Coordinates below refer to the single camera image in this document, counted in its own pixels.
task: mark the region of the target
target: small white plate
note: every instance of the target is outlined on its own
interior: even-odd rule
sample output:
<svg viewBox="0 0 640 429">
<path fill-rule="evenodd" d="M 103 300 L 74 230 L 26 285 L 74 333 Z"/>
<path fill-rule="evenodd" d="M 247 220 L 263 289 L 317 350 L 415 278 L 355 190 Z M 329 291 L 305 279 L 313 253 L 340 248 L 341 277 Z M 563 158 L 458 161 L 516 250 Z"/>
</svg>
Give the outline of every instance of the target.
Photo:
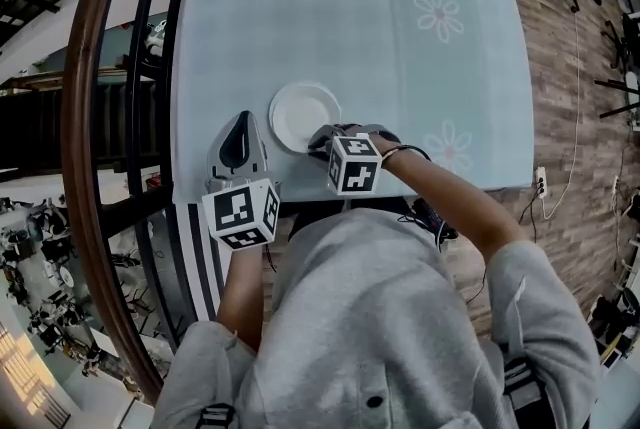
<svg viewBox="0 0 640 429">
<path fill-rule="evenodd" d="M 271 129 L 284 146 L 297 153 L 307 153 L 313 134 L 322 125 L 340 123 L 340 116 L 336 97 L 316 82 L 287 84 L 269 106 Z"/>
</svg>

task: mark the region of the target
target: flower pattern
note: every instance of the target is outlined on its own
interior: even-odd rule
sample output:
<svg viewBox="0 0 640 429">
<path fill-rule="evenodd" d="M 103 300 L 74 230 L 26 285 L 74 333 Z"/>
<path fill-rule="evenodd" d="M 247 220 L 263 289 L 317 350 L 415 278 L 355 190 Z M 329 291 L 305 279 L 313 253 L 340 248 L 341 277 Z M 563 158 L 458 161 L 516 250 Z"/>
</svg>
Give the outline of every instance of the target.
<svg viewBox="0 0 640 429">
<path fill-rule="evenodd" d="M 454 17 L 460 11 L 460 5 L 456 1 L 442 0 L 413 0 L 418 9 L 424 14 L 418 18 L 420 29 L 436 28 L 438 38 L 442 43 L 449 43 L 452 33 L 462 34 L 464 26 Z"/>
<path fill-rule="evenodd" d="M 471 134 L 456 134 L 451 120 L 442 123 L 442 137 L 429 134 L 425 136 L 424 144 L 431 159 L 453 173 L 467 171 L 473 165 L 471 158 L 465 153 L 471 145 Z"/>
</svg>

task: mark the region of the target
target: floor below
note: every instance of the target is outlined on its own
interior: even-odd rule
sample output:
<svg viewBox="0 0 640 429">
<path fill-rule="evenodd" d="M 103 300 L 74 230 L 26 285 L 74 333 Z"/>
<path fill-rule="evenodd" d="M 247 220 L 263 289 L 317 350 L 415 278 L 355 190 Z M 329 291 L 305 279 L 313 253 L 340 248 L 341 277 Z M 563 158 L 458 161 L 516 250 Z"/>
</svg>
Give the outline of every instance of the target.
<svg viewBox="0 0 640 429">
<path fill-rule="evenodd" d="M 535 227 L 528 211 L 522 224 L 546 251 L 560 278 L 586 313 L 599 293 L 615 288 L 613 285 L 622 273 L 620 266 L 614 271 L 616 256 L 628 260 L 635 249 L 628 241 L 638 225 L 629 218 L 620 218 L 619 232 L 616 231 L 611 193 L 615 175 L 620 177 L 621 206 L 625 195 L 640 186 L 640 148 L 637 146 L 640 137 L 629 132 L 627 114 L 599 119 L 600 113 L 626 103 L 622 92 L 593 82 L 621 79 L 619 72 L 610 68 L 615 51 L 600 34 L 606 20 L 620 27 L 618 5 L 615 0 L 604 0 L 602 6 L 592 0 L 578 2 L 581 11 L 574 16 L 569 0 L 517 0 L 533 86 L 535 166 L 546 168 L 550 191 L 545 199 L 547 215 L 571 178 L 570 187 L 553 217 L 545 220 L 541 203 L 536 201 L 532 205 Z M 578 106 L 578 68 L 580 119 L 575 167 L 570 175 Z M 502 189 L 491 195 L 520 218 L 534 192 L 532 188 Z M 290 225 L 291 221 L 282 221 L 279 225 L 279 238 L 272 247 L 276 267 Z M 480 254 L 461 237 L 449 246 L 446 260 L 462 296 L 472 298 L 482 286 L 484 263 Z M 264 269 L 265 321 L 268 321 L 274 273 L 266 260 Z M 491 314 L 486 288 L 469 304 L 469 314 L 479 334 L 489 331 Z"/>
</svg>

